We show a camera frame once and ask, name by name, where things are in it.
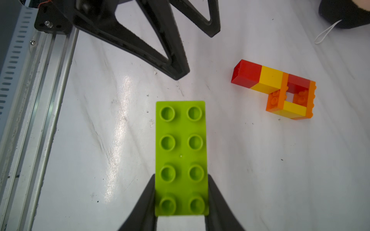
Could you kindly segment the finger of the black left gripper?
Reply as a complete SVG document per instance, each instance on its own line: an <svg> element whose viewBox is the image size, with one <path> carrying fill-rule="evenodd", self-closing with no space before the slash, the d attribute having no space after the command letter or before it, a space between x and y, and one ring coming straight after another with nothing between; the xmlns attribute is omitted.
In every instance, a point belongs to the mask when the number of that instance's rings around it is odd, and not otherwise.
<svg viewBox="0 0 370 231"><path fill-rule="evenodd" d="M137 1L163 46L165 55L148 45L118 20L112 25L78 27L91 35L125 50L179 80L190 72L186 53L169 1Z"/></svg>
<svg viewBox="0 0 370 231"><path fill-rule="evenodd" d="M210 38L220 32L221 22L218 0L208 0L209 20L207 20L188 0L169 0L169 2Z"/></svg>

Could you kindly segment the small orange lego brick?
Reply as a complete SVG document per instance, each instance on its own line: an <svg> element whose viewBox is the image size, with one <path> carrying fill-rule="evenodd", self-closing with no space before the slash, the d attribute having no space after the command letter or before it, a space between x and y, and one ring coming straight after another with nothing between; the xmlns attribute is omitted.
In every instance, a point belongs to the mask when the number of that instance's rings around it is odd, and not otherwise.
<svg viewBox="0 0 370 231"><path fill-rule="evenodd" d="M283 72L281 88L268 96L266 111L277 113L283 110L284 103L287 99L289 74Z"/></svg>

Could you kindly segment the orange lego plate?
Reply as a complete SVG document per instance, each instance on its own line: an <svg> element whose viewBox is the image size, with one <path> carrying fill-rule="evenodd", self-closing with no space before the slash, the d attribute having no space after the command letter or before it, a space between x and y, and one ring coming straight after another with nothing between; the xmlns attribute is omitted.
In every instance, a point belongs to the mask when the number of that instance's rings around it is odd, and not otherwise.
<svg viewBox="0 0 370 231"><path fill-rule="evenodd" d="M306 97L306 115L304 117L297 117L293 118L293 120L303 120L309 119L313 117L313 108L314 108L314 99L315 99L315 90L316 90L316 83L314 81L310 82L308 93Z"/></svg>

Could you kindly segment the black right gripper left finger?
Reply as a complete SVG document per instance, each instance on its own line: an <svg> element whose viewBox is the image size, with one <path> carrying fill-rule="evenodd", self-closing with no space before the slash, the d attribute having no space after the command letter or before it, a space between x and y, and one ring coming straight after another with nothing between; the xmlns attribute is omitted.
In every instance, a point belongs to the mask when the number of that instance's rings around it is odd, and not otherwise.
<svg viewBox="0 0 370 231"><path fill-rule="evenodd" d="M119 231L156 231L157 220L155 216L155 175L153 174Z"/></svg>

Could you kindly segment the small red lego brick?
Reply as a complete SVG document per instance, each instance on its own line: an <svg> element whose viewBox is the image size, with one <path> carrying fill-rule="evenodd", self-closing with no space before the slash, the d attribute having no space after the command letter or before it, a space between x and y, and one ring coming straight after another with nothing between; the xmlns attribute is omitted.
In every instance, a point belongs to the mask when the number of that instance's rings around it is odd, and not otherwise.
<svg viewBox="0 0 370 231"><path fill-rule="evenodd" d="M299 94L300 92L309 90L310 80L289 74L287 86L287 92L292 94Z"/></svg>

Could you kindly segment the small yellow lego brick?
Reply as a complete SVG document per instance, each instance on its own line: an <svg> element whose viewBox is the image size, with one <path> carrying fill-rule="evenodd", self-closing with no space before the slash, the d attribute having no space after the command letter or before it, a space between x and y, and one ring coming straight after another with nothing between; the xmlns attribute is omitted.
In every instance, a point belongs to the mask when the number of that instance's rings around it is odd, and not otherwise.
<svg viewBox="0 0 370 231"><path fill-rule="evenodd" d="M291 102L285 101L282 108L279 108L273 113L286 118L294 119L306 116L307 108L301 105L297 105Z"/></svg>

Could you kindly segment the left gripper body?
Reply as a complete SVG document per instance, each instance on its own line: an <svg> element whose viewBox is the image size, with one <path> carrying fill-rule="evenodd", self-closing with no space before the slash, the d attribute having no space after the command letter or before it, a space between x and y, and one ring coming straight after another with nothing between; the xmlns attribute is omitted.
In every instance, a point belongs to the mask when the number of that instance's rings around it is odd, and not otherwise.
<svg viewBox="0 0 370 231"><path fill-rule="evenodd" d="M76 27L102 27L117 22L117 6L126 1L52 1L62 15Z"/></svg>

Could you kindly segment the lime green lego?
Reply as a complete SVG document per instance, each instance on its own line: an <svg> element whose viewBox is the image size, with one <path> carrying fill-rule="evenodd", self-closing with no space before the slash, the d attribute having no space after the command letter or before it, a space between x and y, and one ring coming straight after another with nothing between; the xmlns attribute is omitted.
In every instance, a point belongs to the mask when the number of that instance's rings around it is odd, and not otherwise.
<svg viewBox="0 0 370 231"><path fill-rule="evenodd" d="M209 214L204 101L156 103L155 215Z"/></svg>

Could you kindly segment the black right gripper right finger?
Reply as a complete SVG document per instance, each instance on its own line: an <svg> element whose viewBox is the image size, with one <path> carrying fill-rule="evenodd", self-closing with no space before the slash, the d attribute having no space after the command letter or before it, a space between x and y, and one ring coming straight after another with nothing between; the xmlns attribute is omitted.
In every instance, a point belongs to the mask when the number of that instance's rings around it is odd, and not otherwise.
<svg viewBox="0 0 370 231"><path fill-rule="evenodd" d="M206 231L244 231L209 174L209 214L205 216Z"/></svg>

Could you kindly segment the red square lego brick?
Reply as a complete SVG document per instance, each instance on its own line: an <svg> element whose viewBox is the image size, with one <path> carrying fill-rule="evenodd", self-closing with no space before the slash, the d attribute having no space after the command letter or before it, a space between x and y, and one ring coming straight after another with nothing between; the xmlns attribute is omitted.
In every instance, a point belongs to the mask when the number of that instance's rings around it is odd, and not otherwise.
<svg viewBox="0 0 370 231"><path fill-rule="evenodd" d="M262 65L241 60L234 68L231 83L251 88L260 81Z"/></svg>

